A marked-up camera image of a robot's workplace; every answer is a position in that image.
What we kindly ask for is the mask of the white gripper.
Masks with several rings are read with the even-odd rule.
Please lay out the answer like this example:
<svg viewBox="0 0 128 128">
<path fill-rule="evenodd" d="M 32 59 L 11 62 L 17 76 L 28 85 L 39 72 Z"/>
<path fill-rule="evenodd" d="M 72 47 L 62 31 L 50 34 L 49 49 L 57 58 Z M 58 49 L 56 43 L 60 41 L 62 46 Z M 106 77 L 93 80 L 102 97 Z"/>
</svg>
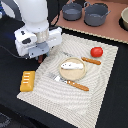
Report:
<svg viewBox="0 0 128 128">
<path fill-rule="evenodd" d="M 50 48 L 62 42 L 61 32 L 60 27 L 53 27 L 46 38 L 43 38 L 43 33 L 32 33 L 22 27 L 14 32 L 17 52 L 22 58 L 35 58 L 46 54 Z"/>
</svg>

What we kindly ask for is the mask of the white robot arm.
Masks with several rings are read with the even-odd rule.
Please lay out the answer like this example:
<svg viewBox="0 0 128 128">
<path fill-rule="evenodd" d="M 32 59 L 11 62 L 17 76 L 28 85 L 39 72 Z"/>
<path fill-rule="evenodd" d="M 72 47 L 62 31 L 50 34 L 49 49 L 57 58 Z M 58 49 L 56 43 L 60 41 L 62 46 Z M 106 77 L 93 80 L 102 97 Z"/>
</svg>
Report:
<svg viewBox="0 0 128 128">
<path fill-rule="evenodd" d="M 62 29 L 49 29 L 46 0 L 15 0 L 18 4 L 23 27 L 15 31 L 17 52 L 24 58 L 35 58 L 49 52 L 62 42 Z"/>
</svg>

